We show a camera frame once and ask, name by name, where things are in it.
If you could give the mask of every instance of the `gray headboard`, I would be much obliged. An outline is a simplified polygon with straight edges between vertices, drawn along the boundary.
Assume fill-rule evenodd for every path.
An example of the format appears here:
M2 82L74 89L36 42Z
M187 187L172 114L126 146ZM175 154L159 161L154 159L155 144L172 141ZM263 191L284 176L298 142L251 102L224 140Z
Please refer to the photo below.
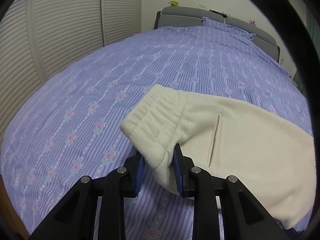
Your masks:
M270 34L242 20L233 17L224 18L222 15L211 11L190 7L168 6L157 13L155 29L165 26L201 26L202 17L208 17L209 19L241 28L249 33L255 33L256 36L253 43L279 62L280 47L277 46L276 40Z

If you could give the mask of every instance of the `wooden floor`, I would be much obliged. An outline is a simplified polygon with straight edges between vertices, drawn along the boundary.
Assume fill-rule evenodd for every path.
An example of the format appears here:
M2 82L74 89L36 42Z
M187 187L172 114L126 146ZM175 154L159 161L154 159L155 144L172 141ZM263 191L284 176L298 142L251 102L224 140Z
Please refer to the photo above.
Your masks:
M29 238L29 233L23 225L20 217L15 212L8 194L4 188L3 180L0 175L0 214L3 219L7 222L13 232L19 233L23 239Z

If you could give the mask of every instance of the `silver screw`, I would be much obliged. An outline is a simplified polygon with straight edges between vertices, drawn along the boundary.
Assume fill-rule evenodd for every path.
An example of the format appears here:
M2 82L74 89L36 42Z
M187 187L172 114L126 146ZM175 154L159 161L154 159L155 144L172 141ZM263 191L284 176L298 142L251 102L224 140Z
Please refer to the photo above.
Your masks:
M88 182L90 181L90 177L84 176L84 177L81 178L80 181L81 181L82 183L88 183Z
M125 173L127 171L127 169L125 168L125 167L119 167L118 169L117 169L117 172L118 173Z
M236 176L234 176L234 175L231 175L231 176L228 177L228 180L230 182L232 182L232 183L235 183L235 182L238 181L238 178Z
M191 168L191 171L192 171L193 173L199 173L199 172L201 171L201 169L200 169L199 167L192 167L192 168Z

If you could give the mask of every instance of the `pillow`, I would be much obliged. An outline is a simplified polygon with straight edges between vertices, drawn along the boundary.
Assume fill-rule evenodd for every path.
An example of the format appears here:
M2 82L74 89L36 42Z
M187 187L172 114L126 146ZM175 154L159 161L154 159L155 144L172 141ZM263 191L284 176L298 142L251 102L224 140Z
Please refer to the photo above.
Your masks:
M248 33L247 31L245 31L243 29L240 29L240 28L232 26L232 25L228 25L228 24L224 24L224 23L220 23L220 22L211 20L208 17L203 17L202 19L203 19L202 26L204 26L204 27L214 28L214 29L225 31L225 32L241 35L241 36L246 37L250 41L253 41L253 38L255 36L254 33Z

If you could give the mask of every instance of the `blue gripper pad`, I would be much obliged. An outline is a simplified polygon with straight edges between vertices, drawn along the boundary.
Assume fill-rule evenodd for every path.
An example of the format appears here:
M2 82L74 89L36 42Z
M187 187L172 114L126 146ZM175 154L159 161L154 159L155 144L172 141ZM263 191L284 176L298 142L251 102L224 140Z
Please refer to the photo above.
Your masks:
M179 195L182 196L182 175L181 175L178 158L175 151L173 151L173 168L174 168L174 175L176 177L177 190L179 192Z
M140 157L139 165L138 165L138 169L137 169L137 174L136 174L136 178L135 178L135 184L134 184L134 194L136 196L138 196L138 193L141 190L143 171L144 171L144 159L143 159L143 157Z

